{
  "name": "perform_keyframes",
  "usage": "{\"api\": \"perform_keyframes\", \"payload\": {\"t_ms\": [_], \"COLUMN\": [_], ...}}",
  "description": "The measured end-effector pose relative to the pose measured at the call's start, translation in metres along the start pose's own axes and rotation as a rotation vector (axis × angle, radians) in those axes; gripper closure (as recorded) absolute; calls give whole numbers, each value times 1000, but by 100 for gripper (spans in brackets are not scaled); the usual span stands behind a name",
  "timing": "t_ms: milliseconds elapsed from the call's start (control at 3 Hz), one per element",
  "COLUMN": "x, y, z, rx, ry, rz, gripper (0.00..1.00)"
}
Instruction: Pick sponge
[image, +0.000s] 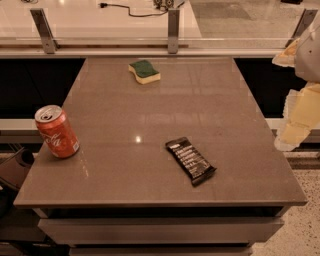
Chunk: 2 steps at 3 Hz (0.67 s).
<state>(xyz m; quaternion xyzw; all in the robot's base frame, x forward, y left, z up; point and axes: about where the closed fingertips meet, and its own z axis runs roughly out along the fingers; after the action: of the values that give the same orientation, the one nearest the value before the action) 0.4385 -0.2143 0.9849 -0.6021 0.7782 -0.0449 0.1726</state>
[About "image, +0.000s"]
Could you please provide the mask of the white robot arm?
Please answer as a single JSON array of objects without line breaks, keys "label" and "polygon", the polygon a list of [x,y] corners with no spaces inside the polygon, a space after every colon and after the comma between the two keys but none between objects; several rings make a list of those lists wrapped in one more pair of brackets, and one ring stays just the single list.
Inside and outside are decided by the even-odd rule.
[{"label": "white robot arm", "polygon": [[279,151],[292,151],[320,123],[320,17],[277,54],[272,63],[293,67],[295,75],[306,81],[300,91],[289,90],[283,120],[276,132],[275,147]]}]

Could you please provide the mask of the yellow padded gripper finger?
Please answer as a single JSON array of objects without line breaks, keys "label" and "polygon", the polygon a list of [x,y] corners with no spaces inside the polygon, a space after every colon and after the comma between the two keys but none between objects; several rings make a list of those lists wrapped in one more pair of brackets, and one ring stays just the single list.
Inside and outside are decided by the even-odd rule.
[{"label": "yellow padded gripper finger", "polygon": [[297,148],[320,123],[320,84],[308,82],[300,91],[290,90],[283,109],[283,120],[276,133],[279,151]]},{"label": "yellow padded gripper finger", "polygon": [[281,53],[277,54],[272,63],[281,67],[295,67],[295,56],[298,48],[299,38],[291,42]]}]

